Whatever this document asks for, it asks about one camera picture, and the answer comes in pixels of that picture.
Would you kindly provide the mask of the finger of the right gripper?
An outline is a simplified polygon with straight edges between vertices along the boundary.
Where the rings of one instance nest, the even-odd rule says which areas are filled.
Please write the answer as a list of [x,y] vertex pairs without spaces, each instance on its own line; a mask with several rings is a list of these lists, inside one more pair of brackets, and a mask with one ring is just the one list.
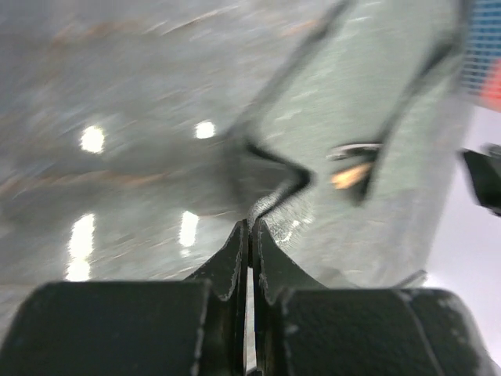
[[478,204],[500,215],[500,145],[488,143],[483,147],[483,153],[463,149],[461,157]]

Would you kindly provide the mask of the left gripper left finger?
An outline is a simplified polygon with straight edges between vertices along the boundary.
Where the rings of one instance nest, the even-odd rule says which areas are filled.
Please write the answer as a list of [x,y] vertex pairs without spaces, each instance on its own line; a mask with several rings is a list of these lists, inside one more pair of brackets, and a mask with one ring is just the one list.
[[184,280],[56,282],[20,305],[4,375],[243,375],[248,227]]

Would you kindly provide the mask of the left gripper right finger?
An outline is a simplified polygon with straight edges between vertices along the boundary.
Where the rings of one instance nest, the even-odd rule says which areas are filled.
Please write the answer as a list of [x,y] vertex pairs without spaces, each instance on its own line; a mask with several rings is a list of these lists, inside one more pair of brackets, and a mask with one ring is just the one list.
[[463,301],[430,288],[329,289],[276,244],[251,241],[257,368],[263,375],[493,375]]

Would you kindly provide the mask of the silver metal fork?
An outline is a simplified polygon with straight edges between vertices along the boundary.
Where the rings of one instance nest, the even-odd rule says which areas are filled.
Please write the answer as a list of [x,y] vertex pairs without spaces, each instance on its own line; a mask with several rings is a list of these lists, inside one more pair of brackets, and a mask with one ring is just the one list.
[[373,160],[379,150],[381,143],[349,143],[332,148],[326,155],[330,161],[342,161],[353,157],[360,157],[366,160]]

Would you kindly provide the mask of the grey cloth napkin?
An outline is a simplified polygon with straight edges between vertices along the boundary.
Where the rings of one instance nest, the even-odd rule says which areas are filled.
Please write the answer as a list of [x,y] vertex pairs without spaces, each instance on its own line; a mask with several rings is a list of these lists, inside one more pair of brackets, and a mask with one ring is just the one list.
[[[463,133],[468,10],[2,2],[2,284],[182,278],[241,219],[330,287],[422,270]],[[349,143],[382,147],[326,158]]]

